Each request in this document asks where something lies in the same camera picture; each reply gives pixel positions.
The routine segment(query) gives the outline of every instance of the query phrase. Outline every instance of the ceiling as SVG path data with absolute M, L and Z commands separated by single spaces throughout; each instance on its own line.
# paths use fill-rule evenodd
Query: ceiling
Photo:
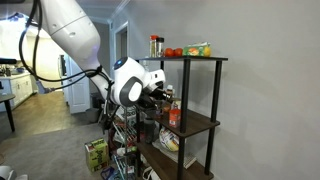
M 92 21 L 109 23 L 130 0 L 76 0 Z

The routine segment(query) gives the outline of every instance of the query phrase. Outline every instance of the spice bottle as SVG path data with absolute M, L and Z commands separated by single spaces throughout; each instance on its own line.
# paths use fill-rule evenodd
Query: spice bottle
M 156 57 L 163 57 L 164 56 L 164 38 L 158 37 L 156 38 Z
M 156 57 L 156 39 L 158 35 L 151 35 L 150 36 L 150 57 Z

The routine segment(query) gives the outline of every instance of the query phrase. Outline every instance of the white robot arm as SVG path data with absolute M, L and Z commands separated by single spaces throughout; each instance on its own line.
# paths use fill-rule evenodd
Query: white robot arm
M 148 72 L 134 59 L 122 58 L 114 65 L 115 80 L 113 86 L 109 88 L 110 77 L 105 69 L 99 68 L 101 65 L 97 58 L 100 36 L 91 20 L 75 0 L 33 0 L 32 3 L 31 0 L 7 0 L 6 2 L 10 3 L 10 1 L 12 3 L 29 3 L 29 6 L 1 5 L 6 9 L 0 9 L 0 11 L 6 12 L 6 15 L 10 12 L 28 15 L 31 12 L 31 5 L 38 4 L 37 7 L 42 9 L 43 16 L 38 13 L 34 19 L 38 23 L 42 19 L 42 28 L 51 38 L 74 59 L 83 71 L 97 69 L 99 73 L 105 75 L 90 77 L 105 99 L 109 98 L 117 105 L 129 107 L 138 101 L 142 91 L 150 93 L 165 82 L 162 70 Z

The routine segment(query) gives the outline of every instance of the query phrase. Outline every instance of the shelf board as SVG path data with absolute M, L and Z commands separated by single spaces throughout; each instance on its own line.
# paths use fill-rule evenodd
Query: shelf board
M 183 61 L 184 59 L 198 61 L 228 61 L 228 58 L 223 57 L 204 57 L 204 56 L 172 56 L 172 57 L 155 57 L 155 58 L 139 58 L 137 61 Z
M 181 133 L 179 127 L 174 128 L 169 125 L 169 114 L 168 113 L 165 113 L 161 117 L 156 116 L 155 110 L 148 110 L 148 111 L 145 111 L 145 113 L 148 116 L 152 117 L 157 122 L 159 122 L 164 127 L 168 128 L 170 131 L 175 133 L 177 136 L 184 137 L 184 138 L 220 125 L 219 121 L 211 122 L 210 118 L 208 118 L 204 115 L 201 115 L 199 113 L 196 113 L 194 111 L 188 110 L 187 111 L 186 132 Z
M 161 153 L 160 150 L 151 144 L 144 142 L 136 143 L 139 151 L 146 158 L 147 162 L 156 171 L 160 179 L 176 180 L 178 172 L 178 164 Z M 184 180 L 212 179 L 213 174 L 204 174 L 204 167 L 198 162 L 194 162 L 188 169 L 183 169 Z

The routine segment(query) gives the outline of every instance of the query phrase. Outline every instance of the wooden floor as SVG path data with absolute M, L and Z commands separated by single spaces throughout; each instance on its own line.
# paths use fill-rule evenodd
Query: wooden floor
M 8 138 L 57 131 L 90 124 L 85 113 L 71 115 L 62 91 L 35 94 L 12 111 L 15 132 L 6 112 L 0 112 L 0 143 Z

